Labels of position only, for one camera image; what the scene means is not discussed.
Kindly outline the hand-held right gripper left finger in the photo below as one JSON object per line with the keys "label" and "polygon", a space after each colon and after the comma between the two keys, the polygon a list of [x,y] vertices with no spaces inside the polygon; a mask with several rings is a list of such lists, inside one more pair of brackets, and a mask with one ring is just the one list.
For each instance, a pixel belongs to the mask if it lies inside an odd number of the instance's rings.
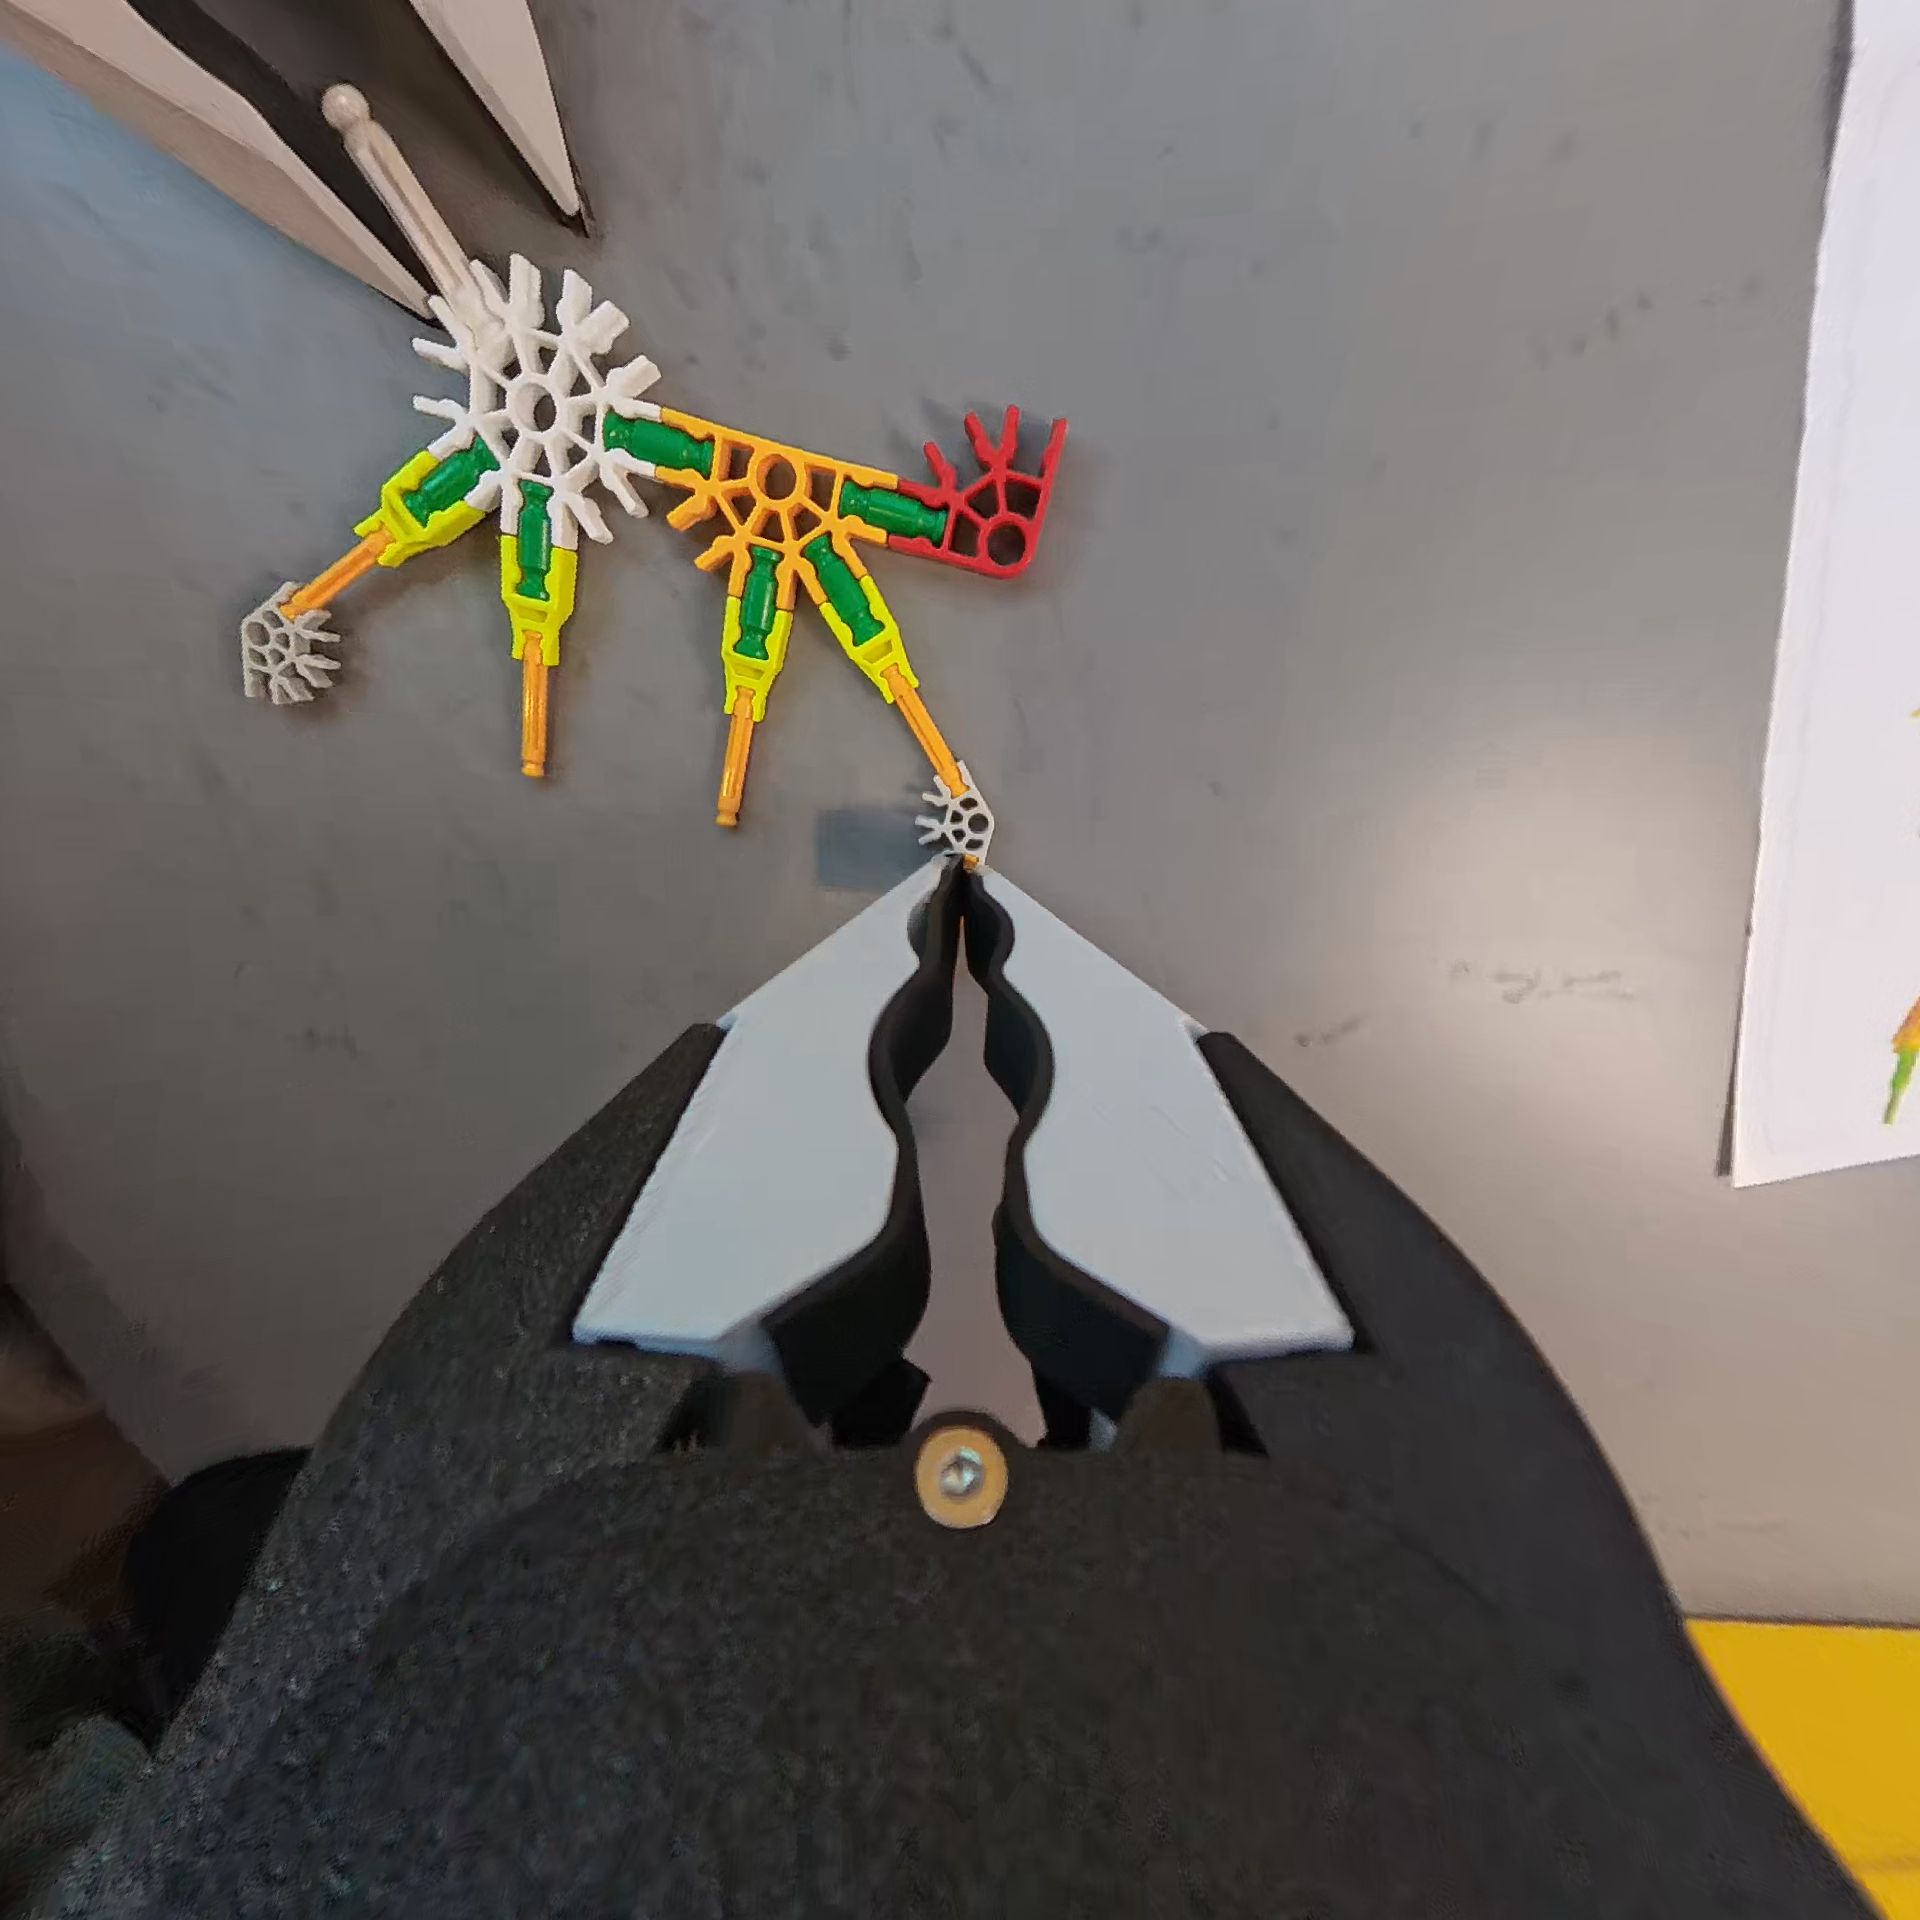
{"label": "hand-held right gripper left finger", "polygon": [[909,1095],[952,1026],[964,873],[919,870],[716,1026],[572,1336],[775,1374],[818,1426],[928,1299]]}

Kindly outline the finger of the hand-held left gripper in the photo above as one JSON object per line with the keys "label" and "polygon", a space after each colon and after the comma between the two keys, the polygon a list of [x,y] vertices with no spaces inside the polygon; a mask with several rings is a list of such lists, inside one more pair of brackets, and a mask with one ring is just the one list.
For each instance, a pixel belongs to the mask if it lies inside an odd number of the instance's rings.
{"label": "finger of the hand-held left gripper", "polygon": [[555,213],[593,231],[533,3],[410,3]]}
{"label": "finger of the hand-held left gripper", "polygon": [[202,3],[7,3],[4,40],[233,203],[424,313],[417,255],[321,107]]}

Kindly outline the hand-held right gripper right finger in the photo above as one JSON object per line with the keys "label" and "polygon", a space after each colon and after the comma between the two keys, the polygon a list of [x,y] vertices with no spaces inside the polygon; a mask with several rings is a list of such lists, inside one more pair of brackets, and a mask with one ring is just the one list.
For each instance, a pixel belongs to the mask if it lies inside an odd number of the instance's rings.
{"label": "hand-held right gripper right finger", "polygon": [[1015,1128],[998,1309],[1047,1446],[1105,1446],[1155,1380],[1348,1354],[1353,1324],[1222,1084],[1210,1031],[1008,877],[965,877],[984,1062]]}

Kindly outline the colourful construction toy model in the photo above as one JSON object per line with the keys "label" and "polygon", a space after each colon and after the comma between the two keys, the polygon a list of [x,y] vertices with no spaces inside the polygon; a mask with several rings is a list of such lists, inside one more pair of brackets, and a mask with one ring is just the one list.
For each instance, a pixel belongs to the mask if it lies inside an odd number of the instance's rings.
{"label": "colourful construction toy model", "polygon": [[301,597],[329,605],[375,567],[395,570],[494,523],[499,597],[521,665],[518,758],[528,778],[543,778],[582,540],[611,540],[604,498],[645,516],[638,483],[654,481],[676,496],[672,527],[712,527],[699,570],[725,577],[716,825],[740,820],[798,604],[817,605],[845,656],[900,714],[933,775],[952,778],[964,757],[938,727],[900,622],[859,550],[1016,577],[1043,539],[1067,421],[1054,420],[1026,465],[1016,407],[998,427],[968,413],[972,472],[927,444],[928,478],[911,481],[662,407],[652,400],[661,367],[642,353],[614,360],[630,330],[624,309],[599,299],[579,272],[546,299],[528,258],[509,255],[506,275],[468,258],[356,87],[332,84],[324,118],[434,281],[427,311],[440,336],[417,340],[417,353],[463,388],[417,400],[420,413],[443,421],[440,435],[383,483],[349,558]]}

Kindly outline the small grey connector piece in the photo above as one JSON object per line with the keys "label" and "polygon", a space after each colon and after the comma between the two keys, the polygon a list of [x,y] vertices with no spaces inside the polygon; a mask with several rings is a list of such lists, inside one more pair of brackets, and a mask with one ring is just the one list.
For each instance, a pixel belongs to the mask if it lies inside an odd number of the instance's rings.
{"label": "small grey connector piece", "polygon": [[240,619],[239,656],[245,693],[276,707],[307,704],[332,690],[342,663],[329,609],[283,584]]}
{"label": "small grey connector piece", "polygon": [[938,847],[954,857],[965,849],[989,856],[995,840],[995,810],[972,782],[965,762],[954,762],[952,778],[933,775],[933,791],[920,792],[924,810],[914,816],[920,847]]}

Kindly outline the yellow plastic bin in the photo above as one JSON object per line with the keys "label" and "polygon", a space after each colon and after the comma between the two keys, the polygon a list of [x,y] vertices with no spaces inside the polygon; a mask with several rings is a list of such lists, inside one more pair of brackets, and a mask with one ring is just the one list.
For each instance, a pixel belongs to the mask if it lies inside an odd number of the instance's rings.
{"label": "yellow plastic bin", "polygon": [[1918,1629],[1690,1619],[1750,1742],[1883,1916],[1918,1915]]}

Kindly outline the grey desk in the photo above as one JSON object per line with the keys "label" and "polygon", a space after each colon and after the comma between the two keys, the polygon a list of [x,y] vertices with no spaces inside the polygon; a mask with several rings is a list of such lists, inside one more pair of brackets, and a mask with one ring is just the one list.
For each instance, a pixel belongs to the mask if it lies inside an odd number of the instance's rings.
{"label": "grey desk", "polygon": [[[1853,3],[543,3],[593,230],[403,3],[229,3],[672,403],[893,461],[1070,420],[1022,584],[883,558],[1015,881],[1519,1312],[1690,1610],[1918,1610],[1918,1166],[1721,1176]],[[422,442],[413,319],[4,52],[12,1282],[165,1470],[317,1442],[468,1227],[911,860],[802,632],[583,553],[557,782],[494,540],[240,615]]]}

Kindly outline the white folded instruction sheet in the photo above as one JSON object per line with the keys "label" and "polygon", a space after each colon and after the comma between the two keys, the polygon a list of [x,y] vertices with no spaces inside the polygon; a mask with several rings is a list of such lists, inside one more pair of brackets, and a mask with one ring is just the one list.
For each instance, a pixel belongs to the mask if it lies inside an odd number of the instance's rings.
{"label": "white folded instruction sheet", "polygon": [[1730,1181],[1914,1159],[1914,3],[1853,6],[1750,905]]}

